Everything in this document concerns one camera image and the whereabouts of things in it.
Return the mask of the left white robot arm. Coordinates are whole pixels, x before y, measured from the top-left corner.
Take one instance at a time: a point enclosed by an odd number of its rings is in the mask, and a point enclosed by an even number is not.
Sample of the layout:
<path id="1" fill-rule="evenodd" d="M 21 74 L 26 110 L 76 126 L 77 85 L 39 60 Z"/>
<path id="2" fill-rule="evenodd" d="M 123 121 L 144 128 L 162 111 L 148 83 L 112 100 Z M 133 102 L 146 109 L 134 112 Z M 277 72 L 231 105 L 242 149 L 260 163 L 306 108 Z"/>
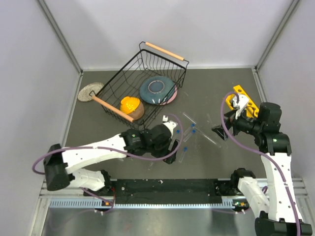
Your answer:
<path id="1" fill-rule="evenodd" d="M 172 163 L 175 152 L 169 146 L 176 126 L 175 122 L 168 121 L 152 129 L 129 129 L 100 142 L 77 148 L 68 147 L 62 151 L 57 151 L 59 145 L 53 145 L 43 160 L 47 190 L 74 187 L 106 195 L 112 188 L 108 172 L 89 171 L 87 166 L 112 159 L 141 157 L 146 153 L 155 158 L 165 157 L 168 163 Z"/>

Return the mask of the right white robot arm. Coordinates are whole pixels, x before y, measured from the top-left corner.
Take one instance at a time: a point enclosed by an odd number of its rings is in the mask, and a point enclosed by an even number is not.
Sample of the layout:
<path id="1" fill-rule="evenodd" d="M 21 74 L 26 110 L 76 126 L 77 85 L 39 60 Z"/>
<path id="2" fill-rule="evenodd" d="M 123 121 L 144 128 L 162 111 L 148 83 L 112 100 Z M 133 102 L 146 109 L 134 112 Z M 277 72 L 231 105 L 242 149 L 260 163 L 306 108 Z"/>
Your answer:
<path id="1" fill-rule="evenodd" d="M 296 205 L 291 176 L 291 146 L 289 137 L 280 132 L 282 111 L 279 105 L 264 102 L 255 118 L 246 116 L 247 102 L 232 102 L 231 110 L 222 115 L 222 124 L 213 127 L 223 140 L 239 132 L 254 136 L 264 165 L 268 195 L 258 186 L 251 171 L 239 168 L 229 183 L 230 190 L 243 194 L 255 215 L 258 236 L 311 236 L 311 224 L 305 223 Z"/>

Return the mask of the yellow test tube rack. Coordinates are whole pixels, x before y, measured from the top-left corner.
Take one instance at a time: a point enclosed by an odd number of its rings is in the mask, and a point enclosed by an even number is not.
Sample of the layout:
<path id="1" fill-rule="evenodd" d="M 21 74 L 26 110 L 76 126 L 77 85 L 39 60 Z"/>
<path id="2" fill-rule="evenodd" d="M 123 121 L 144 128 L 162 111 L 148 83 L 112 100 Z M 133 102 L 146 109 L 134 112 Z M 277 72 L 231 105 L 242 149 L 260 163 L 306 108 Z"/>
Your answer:
<path id="1" fill-rule="evenodd" d="M 234 92 L 238 94 L 238 97 L 235 97 L 235 94 L 229 95 L 225 102 L 230 108 L 230 110 L 236 110 L 236 117 L 238 118 L 243 111 L 246 111 L 246 116 L 249 118 L 257 118 L 259 113 L 259 108 L 255 103 L 250 99 L 245 90 L 240 86 L 233 87 Z"/>

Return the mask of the long glass test tube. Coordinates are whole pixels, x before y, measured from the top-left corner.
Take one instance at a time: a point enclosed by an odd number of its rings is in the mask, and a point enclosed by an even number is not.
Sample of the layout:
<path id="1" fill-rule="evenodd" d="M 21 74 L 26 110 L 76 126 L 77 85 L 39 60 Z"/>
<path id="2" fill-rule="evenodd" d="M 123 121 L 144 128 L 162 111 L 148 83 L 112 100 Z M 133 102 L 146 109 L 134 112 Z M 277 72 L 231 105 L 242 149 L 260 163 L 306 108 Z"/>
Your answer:
<path id="1" fill-rule="evenodd" d="M 198 127 L 194 128 L 200 135 L 202 135 L 204 138 L 206 138 L 209 142 L 211 142 L 212 144 L 214 144 L 215 146 L 221 148 L 221 145 L 218 144 L 216 141 L 214 141 L 213 139 L 211 139 L 207 134 L 205 134 L 203 131 L 201 131 Z"/>

